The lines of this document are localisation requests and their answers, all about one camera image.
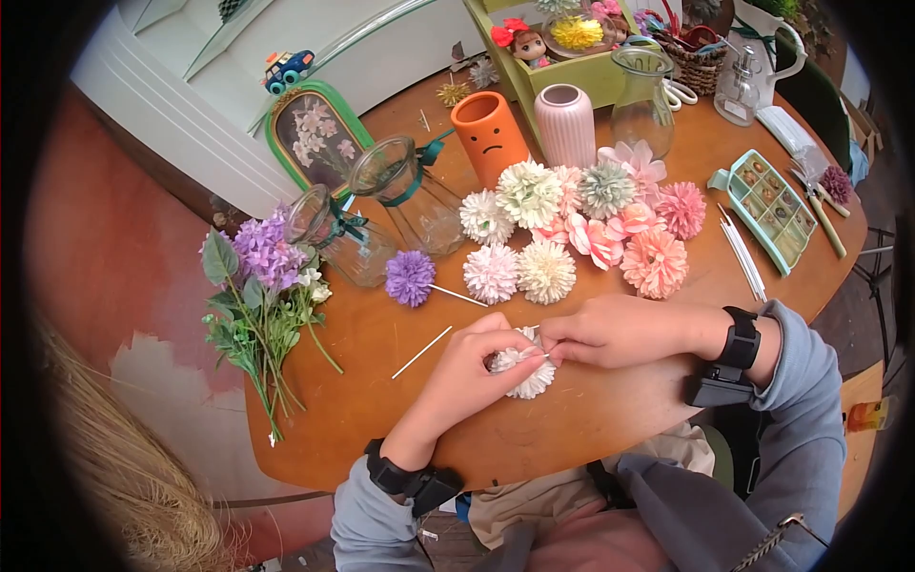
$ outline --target green ribbon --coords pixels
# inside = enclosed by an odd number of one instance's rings
[[[354,236],[358,241],[362,241],[362,239],[365,238],[359,231],[359,227],[365,226],[369,221],[368,219],[354,215],[344,219],[343,210],[340,209],[340,205],[333,197],[330,198],[330,213],[334,215],[334,221],[330,224],[330,234],[328,234],[327,238],[325,238],[323,241],[315,244],[315,248],[319,250],[325,248],[330,243],[334,242],[335,238],[339,238],[347,232]]]
[[[445,131],[442,135],[439,135],[428,144],[418,147],[416,149],[416,160],[419,161],[419,167],[416,169],[416,177],[414,177],[413,182],[410,183],[410,186],[404,191],[399,197],[394,197],[390,200],[379,200],[379,202],[385,207],[391,208],[396,207],[400,204],[403,204],[405,201],[413,197],[413,193],[419,189],[419,184],[423,181],[423,174],[425,173],[426,167],[431,167],[436,163],[438,159],[438,154],[441,153],[442,148],[445,146],[445,142],[442,139],[448,135],[454,133],[454,127]]]
[[[772,66],[772,72],[775,72],[775,36],[761,36],[756,29],[740,19],[739,16],[734,16],[737,22],[740,22],[740,27],[731,27],[732,32],[737,32],[742,38],[746,39],[758,39],[762,40],[762,45],[766,49],[766,54],[769,56],[769,64]]]

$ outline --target dried grass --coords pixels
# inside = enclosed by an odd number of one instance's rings
[[[73,472],[131,564],[140,570],[233,570],[244,527],[230,525],[224,533],[212,500],[156,434],[96,382],[47,323],[39,320],[37,330]]]

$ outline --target blue toy truck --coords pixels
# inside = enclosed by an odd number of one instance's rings
[[[285,92],[286,86],[297,83],[305,77],[305,71],[315,61],[315,54],[309,49],[303,49],[294,54],[285,51],[277,55],[276,52],[267,58],[267,67],[264,70],[263,85],[273,95]]]

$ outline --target black wrist mount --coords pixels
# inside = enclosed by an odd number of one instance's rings
[[[721,357],[704,375],[687,381],[684,401],[693,407],[741,404],[753,397],[753,384],[743,379],[743,372],[753,366],[759,351],[760,335],[753,325],[759,316],[733,306],[722,309],[731,315],[734,325],[727,329]]]
[[[442,502],[458,496],[464,488],[464,481],[452,469],[436,469],[432,465],[415,471],[401,469],[381,456],[383,442],[384,439],[372,439],[365,446],[364,452],[369,456],[366,462],[369,478],[388,494],[403,494],[412,498],[414,517],[422,516]]]

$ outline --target pressed flower picture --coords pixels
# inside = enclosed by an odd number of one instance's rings
[[[311,185],[337,191],[347,184],[362,145],[326,99],[305,92],[277,117],[276,135],[290,160]]]

